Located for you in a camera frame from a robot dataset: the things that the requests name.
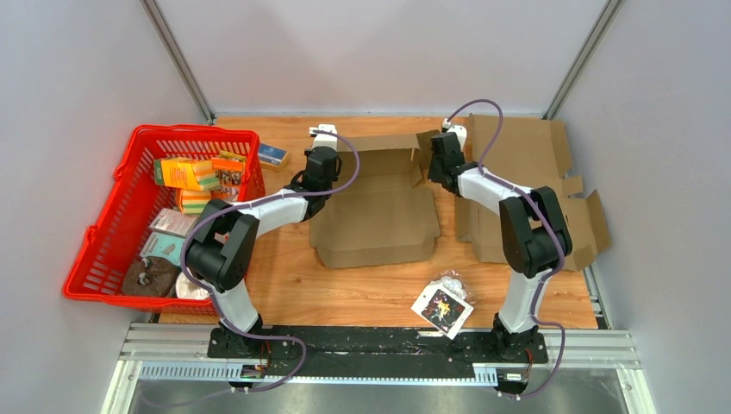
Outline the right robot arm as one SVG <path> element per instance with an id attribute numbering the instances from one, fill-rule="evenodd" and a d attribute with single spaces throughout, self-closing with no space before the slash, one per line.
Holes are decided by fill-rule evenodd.
<path id="1" fill-rule="evenodd" d="M 491 348 L 497 358 L 513 361 L 537 343 L 541 324 L 537 313 L 545 285 L 572 251 L 558 197 L 547 186 L 519 186 L 477 162 L 466 162 L 454 132 L 434 135 L 430 147 L 428 179 L 499 218 L 511 275 L 507 296 L 494 318 Z"/>

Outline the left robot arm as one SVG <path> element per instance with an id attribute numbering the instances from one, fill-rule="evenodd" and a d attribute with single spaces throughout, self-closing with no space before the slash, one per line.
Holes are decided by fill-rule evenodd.
<path id="1" fill-rule="evenodd" d="M 254 357 L 274 339 L 261 333 L 263 320 L 244 280 L 255 242 L 274 229 L 313 218 L 337 191 L 334 183 L 342 168 L 338 152 L 319 146 L 306 155 L 305 168 L 270 196 L 238 204 L 208 202 L 181 247 L 183 275 L 209 294 L 221 341 L 244 358 Z"/>

